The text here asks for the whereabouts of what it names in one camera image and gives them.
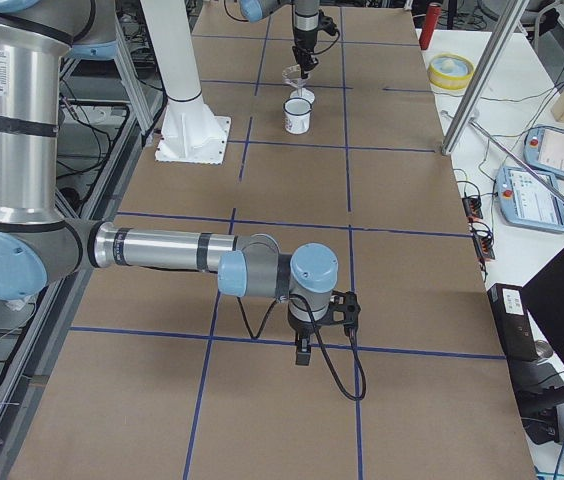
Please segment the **clear glass funnel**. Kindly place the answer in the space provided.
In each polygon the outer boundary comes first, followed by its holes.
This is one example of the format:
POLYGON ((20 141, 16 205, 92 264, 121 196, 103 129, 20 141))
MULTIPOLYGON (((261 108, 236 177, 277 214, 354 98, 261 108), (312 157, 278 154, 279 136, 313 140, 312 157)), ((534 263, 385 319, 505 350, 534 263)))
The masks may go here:
POLYGON ((291 92, 296 89, 307 88, 308 79, 302 76, 302 70, 297 64, 286 67, 282 71, 282 79, 286 85, 291 87, 291 92))

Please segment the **white enamel mug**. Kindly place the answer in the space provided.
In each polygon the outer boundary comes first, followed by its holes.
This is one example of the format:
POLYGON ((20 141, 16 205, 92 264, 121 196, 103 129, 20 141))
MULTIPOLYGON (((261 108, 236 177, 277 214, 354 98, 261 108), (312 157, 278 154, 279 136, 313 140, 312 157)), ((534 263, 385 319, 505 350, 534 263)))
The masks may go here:
POLYGON ((289 98, 283 104, 285 130, 293 135, 307 133, 310 128, 312 104, 304 98, 289 98))

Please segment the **red cylinder tube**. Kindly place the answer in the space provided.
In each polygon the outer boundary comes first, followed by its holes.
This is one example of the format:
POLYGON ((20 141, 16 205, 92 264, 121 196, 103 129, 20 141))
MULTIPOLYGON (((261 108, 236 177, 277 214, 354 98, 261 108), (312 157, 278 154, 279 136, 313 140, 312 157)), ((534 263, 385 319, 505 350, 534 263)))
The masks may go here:
POLYGON ((442 5, 438 2, 431 2, 427 7, 419 37, 419 46, 422 51, 429 48, 441 11, 442 5))

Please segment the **yellow tape roll with dish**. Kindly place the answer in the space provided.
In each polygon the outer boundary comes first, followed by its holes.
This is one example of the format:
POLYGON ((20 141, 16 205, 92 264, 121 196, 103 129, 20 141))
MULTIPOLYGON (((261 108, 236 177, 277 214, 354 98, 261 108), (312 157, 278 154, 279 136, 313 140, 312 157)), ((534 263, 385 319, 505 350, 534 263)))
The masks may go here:
POLYGON ((427 73, 430 83, 444 90, 465 89, 474 74, 473 63, 456 54, 445 53, 431 58, 427 73))

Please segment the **black desktop box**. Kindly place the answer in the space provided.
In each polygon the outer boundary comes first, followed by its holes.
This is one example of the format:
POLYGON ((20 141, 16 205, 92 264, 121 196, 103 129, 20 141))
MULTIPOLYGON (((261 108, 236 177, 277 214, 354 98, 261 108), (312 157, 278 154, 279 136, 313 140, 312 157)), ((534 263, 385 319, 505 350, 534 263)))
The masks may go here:
POLYGON ((533 362, 538 359, 528 310, 521 288, 495 283, 488 290, 489 302, 500 344, 508 359, 533 362))

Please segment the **orange black connector block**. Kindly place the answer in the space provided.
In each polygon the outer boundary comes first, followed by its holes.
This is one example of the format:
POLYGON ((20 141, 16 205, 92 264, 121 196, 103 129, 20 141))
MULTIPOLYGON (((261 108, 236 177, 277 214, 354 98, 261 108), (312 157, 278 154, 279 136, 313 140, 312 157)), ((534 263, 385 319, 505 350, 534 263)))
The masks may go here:
POLYGON ((480 195, 464 196, 462 204, 469 219, 482 219, 482 199, 480 195))

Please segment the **near teach pendant tablet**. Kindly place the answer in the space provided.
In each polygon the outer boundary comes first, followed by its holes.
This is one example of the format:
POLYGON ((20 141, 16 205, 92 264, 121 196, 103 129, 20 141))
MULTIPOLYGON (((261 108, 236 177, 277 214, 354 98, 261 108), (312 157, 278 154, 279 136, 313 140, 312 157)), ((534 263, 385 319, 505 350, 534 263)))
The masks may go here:
POLYGON ((496 176, 496 188, 507 223, 564 233, 564 205, 523 168, 502 166, 496 176))

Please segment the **teach pendant tablet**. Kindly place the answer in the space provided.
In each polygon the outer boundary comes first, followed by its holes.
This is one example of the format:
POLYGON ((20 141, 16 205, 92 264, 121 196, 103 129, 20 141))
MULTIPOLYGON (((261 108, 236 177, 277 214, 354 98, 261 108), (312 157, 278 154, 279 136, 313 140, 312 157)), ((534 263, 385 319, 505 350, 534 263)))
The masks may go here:
POLYGON ((544 125, 530 129, 525 137, 524 159, 532 167, 564 180, 564 130, 544 125))
POLYGON ((496 188, 507 223, 564 233, 564 205, 523 168, 502 166, 496 176, 496 188))

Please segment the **far teach pendant tablet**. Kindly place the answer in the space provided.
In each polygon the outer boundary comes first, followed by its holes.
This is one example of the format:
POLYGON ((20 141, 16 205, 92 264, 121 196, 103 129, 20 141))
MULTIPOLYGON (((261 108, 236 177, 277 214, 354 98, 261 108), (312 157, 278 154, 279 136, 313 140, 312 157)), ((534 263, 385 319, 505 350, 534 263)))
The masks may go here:
POLYGON ((544 125, 530 129, 525 137, 524 159, 532 167, 564 180, 564 130, 544 125))

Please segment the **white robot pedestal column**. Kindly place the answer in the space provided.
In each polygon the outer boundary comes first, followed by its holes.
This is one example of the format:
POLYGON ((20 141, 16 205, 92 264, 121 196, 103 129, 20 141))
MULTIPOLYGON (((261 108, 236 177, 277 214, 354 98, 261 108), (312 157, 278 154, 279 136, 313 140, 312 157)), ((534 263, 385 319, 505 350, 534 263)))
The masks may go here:
POLYGON ((167 97, 156 160, 219 165, 231 119, 214 115, 203 98, 185 2, 141 6, 167 97))

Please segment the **aluminium frame post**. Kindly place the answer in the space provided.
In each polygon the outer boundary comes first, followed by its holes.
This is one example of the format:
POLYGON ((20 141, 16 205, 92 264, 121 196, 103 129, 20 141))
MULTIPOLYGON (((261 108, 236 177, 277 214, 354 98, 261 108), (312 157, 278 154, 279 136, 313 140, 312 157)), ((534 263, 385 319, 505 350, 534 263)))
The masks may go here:
POLYGON ((441 153, 443 155, 450 155, 458 144, 489 77, 508 45, 509 38, 514 32, 527 5, 527 0, 510 0, 506 4, 500 19, 490 35, 466 92, 453 115, 441 145, 441 153))

